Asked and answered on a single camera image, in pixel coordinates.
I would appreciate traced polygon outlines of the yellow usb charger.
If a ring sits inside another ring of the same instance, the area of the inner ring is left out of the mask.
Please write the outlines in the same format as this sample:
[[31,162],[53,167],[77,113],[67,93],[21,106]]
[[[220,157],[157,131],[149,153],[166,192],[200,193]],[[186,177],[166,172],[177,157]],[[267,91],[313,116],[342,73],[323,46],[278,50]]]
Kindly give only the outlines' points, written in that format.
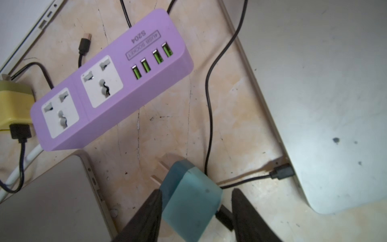
[[9,131],[12,124],[32,125],[30,110],[35,103],[32,88],[11,81],[1,74],[1,131]]

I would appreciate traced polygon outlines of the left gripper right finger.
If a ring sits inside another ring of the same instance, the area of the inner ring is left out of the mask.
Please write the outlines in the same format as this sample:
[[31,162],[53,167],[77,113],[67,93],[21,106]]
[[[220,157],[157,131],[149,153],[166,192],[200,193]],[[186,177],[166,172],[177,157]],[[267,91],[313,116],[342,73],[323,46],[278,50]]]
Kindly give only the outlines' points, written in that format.
[[232,191],[232,215],[238,242],[279,242],[281,239],[270,229],[240,189]]

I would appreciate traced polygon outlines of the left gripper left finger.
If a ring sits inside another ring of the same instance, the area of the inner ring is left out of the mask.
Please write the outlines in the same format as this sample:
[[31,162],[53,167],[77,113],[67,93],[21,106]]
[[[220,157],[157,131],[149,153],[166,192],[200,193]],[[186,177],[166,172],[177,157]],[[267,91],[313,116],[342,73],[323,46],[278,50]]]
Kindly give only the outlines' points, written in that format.
[[162,192],[155,189],[112,242],[156,242],[162,216]]

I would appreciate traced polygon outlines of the teal usb charger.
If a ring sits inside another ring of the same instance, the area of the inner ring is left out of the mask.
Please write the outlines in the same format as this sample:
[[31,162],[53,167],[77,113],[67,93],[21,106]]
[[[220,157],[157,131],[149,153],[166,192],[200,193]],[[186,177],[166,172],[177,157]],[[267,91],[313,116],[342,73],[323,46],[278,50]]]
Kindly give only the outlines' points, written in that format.
[[200,240],[223,198],[222,189],[188,159],[166,153],[158,159],[167,171],[162,191],[162,218],[186,242]]

